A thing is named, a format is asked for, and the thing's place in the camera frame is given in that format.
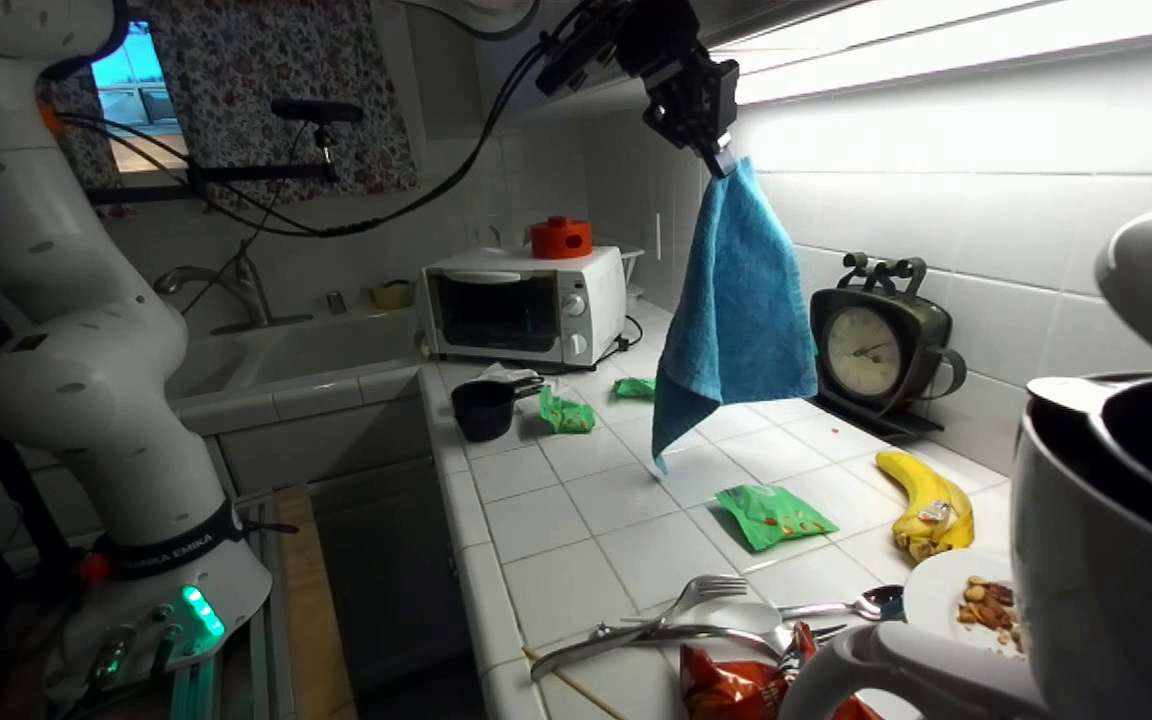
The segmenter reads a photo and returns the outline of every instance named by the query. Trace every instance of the window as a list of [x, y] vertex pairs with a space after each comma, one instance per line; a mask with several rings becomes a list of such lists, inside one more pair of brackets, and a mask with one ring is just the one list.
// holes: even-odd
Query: window
[[[177, 123], [177, 108], [171, 108], [171, 93], [165, 84], [165, 66], [159, 52], [153, 45], [153, 28], [144, 16], [130, 16], [126, 24], [126, 40], [92, 66], [92, 79], [97, 79], [97, 98], [100, 98], [100, 111], [110, 123], [126, 123], [177, 152], [185, 149], [178, 123]], [[178, 158], [126, 137], [126, 145], [136, 145], [140, 152], [147, 152], [153, 162], [159, 162], [165, 170], [185, 170]], [[154, 171], [154, 164], [147, 164], [144, 158], [136, 158], [123, 145], [107, 145], [114, 170], [126, 171]]]

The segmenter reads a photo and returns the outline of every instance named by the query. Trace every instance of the black alarm clock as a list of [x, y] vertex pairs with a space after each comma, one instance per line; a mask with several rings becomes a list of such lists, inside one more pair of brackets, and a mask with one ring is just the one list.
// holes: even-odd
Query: black alarm clock
[[[846, 251], [842, 269], [846, 275], [836, 290], [812, 296], [818, 395], [850, 417], [893, 417], [910, 402], [955, 391], [967, 381], [967, 364], [949, 349], [951, 316], [937, 299], [917, 296], [927, 265], [868, 265], [868, 255]], [[949, 383], [927, 395], [938, 364], [949, 364]]]

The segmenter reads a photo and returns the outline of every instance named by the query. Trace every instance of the faucet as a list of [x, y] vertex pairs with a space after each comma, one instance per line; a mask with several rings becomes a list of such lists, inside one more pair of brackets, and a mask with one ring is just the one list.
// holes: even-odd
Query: faucet
[[265, 296], [256, 265], [248, 255], [240, 255], [235, 265], [226, 265], [221, 274], [194, 269], [194, 265], [171, 265], [153, 280], [153, 290], [159, 296], [178, 296], [185, 283], [216, 283], [248, 309], [256, 328], [273, 324], [269, 296]]

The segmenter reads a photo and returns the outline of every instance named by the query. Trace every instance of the banana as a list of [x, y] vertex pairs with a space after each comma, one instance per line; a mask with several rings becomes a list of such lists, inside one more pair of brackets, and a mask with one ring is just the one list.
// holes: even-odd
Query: banana
[[903, 492], [903, 518], [893, 523], [893, 546], [907, 566], [937, 552], [971, 547], [976, 518], [962, 490], [931, 472], [910, 453], [884, 447], [871, 464]]

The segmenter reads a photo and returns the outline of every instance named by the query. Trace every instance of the blue cloth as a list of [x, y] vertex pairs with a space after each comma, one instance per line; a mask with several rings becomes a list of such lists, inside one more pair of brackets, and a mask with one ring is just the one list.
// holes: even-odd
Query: blue cloth
[[718, 406], [814, 395], [800, 265], [751, 164], [711, 179], [657, 370], [652, 457]]

